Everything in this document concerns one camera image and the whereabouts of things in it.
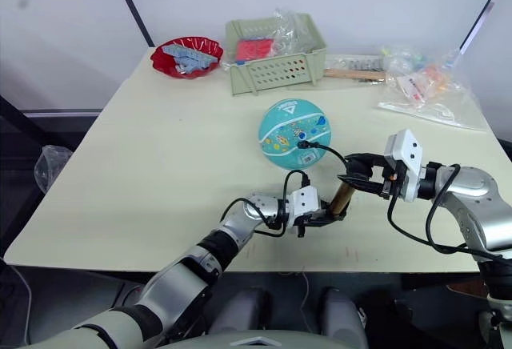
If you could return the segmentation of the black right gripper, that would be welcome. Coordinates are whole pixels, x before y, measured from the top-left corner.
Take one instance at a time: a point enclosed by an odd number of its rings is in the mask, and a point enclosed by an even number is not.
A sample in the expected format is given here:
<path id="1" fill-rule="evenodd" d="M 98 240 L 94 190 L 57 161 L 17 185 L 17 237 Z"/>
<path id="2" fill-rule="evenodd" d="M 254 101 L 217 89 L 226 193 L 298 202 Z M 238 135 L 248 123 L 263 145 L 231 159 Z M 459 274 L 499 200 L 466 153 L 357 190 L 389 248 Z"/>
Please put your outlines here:
<path id="1" fill-rule="evenodd" d="M 350 164 L 360 163 L 365 166 L 379 166 L 382 168 L 383 183 L 350 174 L 339 174 L 338 178 L 357 191 L 363 191 L 389 200 L 401 194 L 403 186 L 403 162 L 392 160 L 389 162 L 383 155 L 373 153 L 353 153 L 346 156 Z"/>

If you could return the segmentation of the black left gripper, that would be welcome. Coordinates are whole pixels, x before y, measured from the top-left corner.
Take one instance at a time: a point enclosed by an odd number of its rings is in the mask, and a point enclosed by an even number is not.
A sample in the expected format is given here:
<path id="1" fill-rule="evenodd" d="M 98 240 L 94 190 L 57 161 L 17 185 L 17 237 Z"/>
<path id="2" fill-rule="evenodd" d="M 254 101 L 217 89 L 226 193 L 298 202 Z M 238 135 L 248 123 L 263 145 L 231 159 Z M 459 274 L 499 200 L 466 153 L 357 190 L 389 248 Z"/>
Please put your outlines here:
<path id="1" fill-rule="evenodd" d="M 322 200 L 320 205 L 321 210 L 307 215 L 300 215 L 294 220 L 298 238 L 305 237 L 307 227 L 323 227 L 342 221 L 346 217 L 345 211 L 340 214 L 334 214 L 330 202 Z"/>

